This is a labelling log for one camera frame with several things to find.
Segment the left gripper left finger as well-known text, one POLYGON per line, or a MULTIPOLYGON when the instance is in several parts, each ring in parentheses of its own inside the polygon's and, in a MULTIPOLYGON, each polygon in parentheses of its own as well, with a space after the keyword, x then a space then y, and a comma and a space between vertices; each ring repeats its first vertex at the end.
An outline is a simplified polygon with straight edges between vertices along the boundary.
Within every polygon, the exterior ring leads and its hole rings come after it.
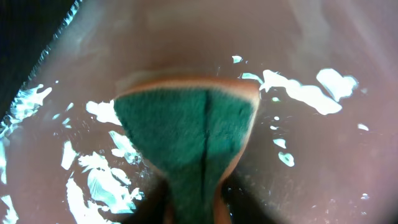
POLYGON ((122 224, 164 224, 167 223, 169 205, 169 186, 165 180, 154 185, 149 195, 141 202, 137 210, 127 216, 122 224))

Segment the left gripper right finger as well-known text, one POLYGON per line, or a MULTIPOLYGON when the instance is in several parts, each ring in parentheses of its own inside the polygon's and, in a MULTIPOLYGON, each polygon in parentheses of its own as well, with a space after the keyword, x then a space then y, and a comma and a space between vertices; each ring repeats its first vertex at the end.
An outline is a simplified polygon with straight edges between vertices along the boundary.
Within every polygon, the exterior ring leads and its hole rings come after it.
POLYGON ((236 174, 222 184, 221 195, 228 208, 232 224, 278 224, 278 220, 265 212, 236 174))

